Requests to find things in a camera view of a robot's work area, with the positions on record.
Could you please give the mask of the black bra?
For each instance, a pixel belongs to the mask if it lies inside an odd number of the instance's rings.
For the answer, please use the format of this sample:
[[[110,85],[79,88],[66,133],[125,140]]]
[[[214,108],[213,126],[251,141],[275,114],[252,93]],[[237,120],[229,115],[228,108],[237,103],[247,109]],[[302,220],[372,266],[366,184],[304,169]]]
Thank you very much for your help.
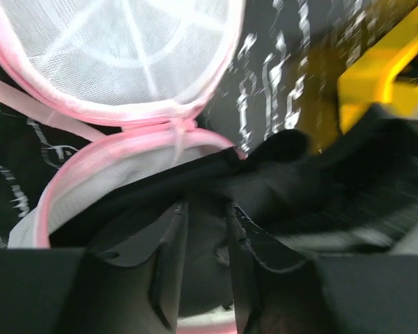
[[[241,160],[229,148],[122,186],[50,235],[54,247],[100,253],[188,202],[179,314],[233,303],[225,207],[237,204],[291,248],[379,253],[418,224],[418,120],[374,104],[322,154],[309,137],[283,130]]]

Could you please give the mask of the white pink mesh laundry bag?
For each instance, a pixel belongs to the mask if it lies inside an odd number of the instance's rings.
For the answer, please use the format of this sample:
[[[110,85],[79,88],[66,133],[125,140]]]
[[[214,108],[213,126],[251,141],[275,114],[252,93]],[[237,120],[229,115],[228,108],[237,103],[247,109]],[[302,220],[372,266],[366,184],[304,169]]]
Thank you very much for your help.
[[[0,102],[88,141],[10,248],[49,236],[127,184],[231,147],[199,128],[238,46],[244,1],[0,1]]]

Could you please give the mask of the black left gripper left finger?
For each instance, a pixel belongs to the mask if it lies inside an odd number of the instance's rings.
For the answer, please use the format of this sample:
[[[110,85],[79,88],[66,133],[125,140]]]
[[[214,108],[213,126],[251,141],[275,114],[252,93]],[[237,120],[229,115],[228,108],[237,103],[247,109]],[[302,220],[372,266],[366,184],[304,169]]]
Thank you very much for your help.
[[[0,333],[175,333],[187,203],[98,255],[0,249]]]

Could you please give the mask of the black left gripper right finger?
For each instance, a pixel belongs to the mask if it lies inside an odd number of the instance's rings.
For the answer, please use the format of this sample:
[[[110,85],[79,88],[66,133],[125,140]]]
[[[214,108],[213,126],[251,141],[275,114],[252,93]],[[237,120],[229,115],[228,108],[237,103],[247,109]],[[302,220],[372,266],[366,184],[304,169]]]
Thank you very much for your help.
[[[418,333],[418,255],[304,255],[234,204],[226,230],[239,333]]]

